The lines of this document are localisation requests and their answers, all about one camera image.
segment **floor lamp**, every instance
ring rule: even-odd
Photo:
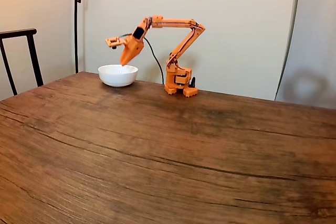
[[[76,73],[78,73],[78,4],[81,3],[82,0],[75,0],[75,67]]]

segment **chair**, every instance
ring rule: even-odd
[[[41,70],[40,66],[38,64],[37,60],[37,54],[36,54],[36,48],[34,44],[34,37],[33,35],[37,33],[36,29],[25,29],[25,30],[16,30],[16,31],[5,31],[0,33],[0,50],[2,54],[2,58],[4,60],[7,76],[9,79],[9,83],[11,84],[10,87],[12,88],[13,95],[17,95],[17,91],[15,88],[14,80],[11,74],[11,70],[9,69],[9,64],[7,61],[6,57],[6,52],[5,52],[5,47],[3,43],[3,39],[7,38],[15,38],[15,37],[22,37],[22,36],[27,36],[27,41],[28,41],[28,46],[29,46],[29,52],[30,52],[30,57],[31,57],[31,62],[33,65],[33,70],[35,74],[35,79],[37,86],[40,87],[43,85],[43,80],[42,80],[42,75],[41,75]]]

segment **orange robotic arm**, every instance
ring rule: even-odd
[[[120,62],[124,66],[137,56],[143,49],[143,38],[150,27],[177,27],[190,28],[192,31],[188,36],[170,53],[169,60],[166,64],[167,77],[164,86],[168,94],[174,94],[178,89],[183,89],[186,97],[197,94],[198,89],[195,87],[195,78],[190,83],[192,70],[181,68],[177,60],[188,49],[188,47],[201,35],[205,28],[195,22],[193,19],[164,19],[162,16],[153,16],[145,18],[142,23],[135,29],[132,35],[125,39],[114,37],[106,40],[109,47],[115,49],[119,45],[124,45]]]

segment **wall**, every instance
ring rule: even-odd
[[[278,101],[336,109],[336,0],[298,0]]]
[[[0,0],[0,31],[36,28],[35,46],[45,83],[74,72],[72,0]],[[4,40],[18,92],[36,87],[26,38]],[[0,58],[0,100],[12,96]]]
[[[145,16],[193,18],[206,31],[181,57],[200,89],[274,99],[287,45],[293,0],[85,0],[85,67],[118,63],[122,48],[104,40],[133,32]],[[152,29],[147,38],[161,64],[187,29]],[[160,82],[148,46],[131,61],[140,80]]]

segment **table surface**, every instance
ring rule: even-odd
[[[0,102],[0,223],[336,223],[336,111],[79,73]]]

